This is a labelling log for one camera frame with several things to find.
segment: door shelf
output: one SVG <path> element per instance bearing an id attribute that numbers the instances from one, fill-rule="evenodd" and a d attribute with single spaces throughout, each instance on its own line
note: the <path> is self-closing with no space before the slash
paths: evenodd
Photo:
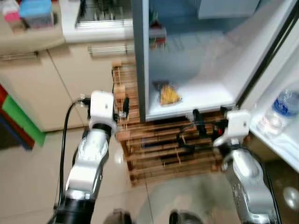
<path id="1" fill-rule="evenodd" d="M 271 138 L 256 128 L 262 116 L 263 114 L 260 113 L 253 114 L 250 131 L 299 173 L 299 118 L 288 126 L 283 133 L 275 138 Z"/>

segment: black cable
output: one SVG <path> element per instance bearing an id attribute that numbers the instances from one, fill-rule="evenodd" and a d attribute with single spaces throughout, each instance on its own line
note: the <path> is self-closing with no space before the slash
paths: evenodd
<path id="1" fill-rule="evenodd" d="M 77 147 L 76 150 L 74 151 L 73 159 L 72 159 L 72 162 L 71 162 L 72 167 L 74 166 L 74 164 L 76 162 L 76 157 L 77 157 L 77 154 L 78 154 L 78 150 L 79 150 L 79 147 Z"/>
<path id="2" fill-rule="evenodd" d="M 266 173 L 266 177 L 267 177 L 268 184 L 269 184 L 269 190 L 270 190 L 270 192 L 273 196 L 272 198 L 273 198 L 273 203 L 274 203 L 274 209 L 275 209 L 275 212 L 276 212 L 276 215 L 277 215 L 278 224 L 282 224 L 281 216 L 280 216 L 280 213 L 279 213 L 279 210 L 278 210 L 278 205 L 277 205 L 277 201 L 276 201 L 276 197 L 275 197 L 275 193 L 274 193 L 274 189 L 273 189 L 273 185 L 272 185 L 272 181 L 271 181 L 269 172 L 267 171 L 265 165 L 262 165 L 262 166 L 263 166 L 263 170 Z"/>
<path id="3" fill-rule="evenodd" d="M 115 68 L 112 68 L 112 70 L 111 70 L 112 82 L 113 82 L 112 93 L 114 93 L 114 75 L 113 75 L 114 69 L 115 69 Z"/>
<path id="4" fill-rule="evenodd" d="M 64 154 L 65 154 L 65 140 L 66 140 L 66 131 L 67 125 L 69 121 L 69 116 L 71 113 L 72 108 L 79 102 L 85 103 L 85 100 L 78 99 L 74 103 L 72 103 L 66 113 L 64 119 L 64 130 L 62 134 L 62 144 L 61 144 L 61 156 L 60 156 L 60 168 L 59 168 L 59 198 L 58 198 L 58 205 L 61 204 L 63 198 L 63 190 L 64 190 Z"/>

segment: kitchen cabinet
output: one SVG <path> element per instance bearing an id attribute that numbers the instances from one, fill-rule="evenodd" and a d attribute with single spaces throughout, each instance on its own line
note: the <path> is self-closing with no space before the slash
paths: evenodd
<path id="1" fill-rule="evenodd" d="M 77 43 L 49 50 L 57 71 L 72 99 L 94 90 L 112 91 L 112 63 L 135 60 L 133 40 Z M 77 107 L 85 125 L 86 108 Z"/>
<path id="2" fill-rule="evenodd" d="M 71 99 L 47 51 L 26 54 L 19 60 L 0 61 L 0 82 L 42 131 L 63 129 Z M 72 111 L 69 127 L 82 126 Z"/>

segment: food package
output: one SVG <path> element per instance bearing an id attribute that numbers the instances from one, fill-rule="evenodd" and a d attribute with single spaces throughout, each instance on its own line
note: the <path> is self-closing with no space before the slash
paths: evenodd
<path id="1" fill-rule="evenodd" d="M 182 98 L 177 94 L 174 85 L 171 85 L 168 81 L 154 82 L 153 85 L 160 93 L 160 105 L 172 105 L 182 100 Z"/>

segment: plastic bottle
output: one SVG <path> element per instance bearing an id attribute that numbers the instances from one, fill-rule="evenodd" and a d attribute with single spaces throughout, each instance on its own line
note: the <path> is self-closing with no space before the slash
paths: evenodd
<path id="1" fill-rule="evenodd" d="M 270 136 L 278 135 L 298 114 L 299 88 L 285 89 L 257 124 L 257 128 Z"/>

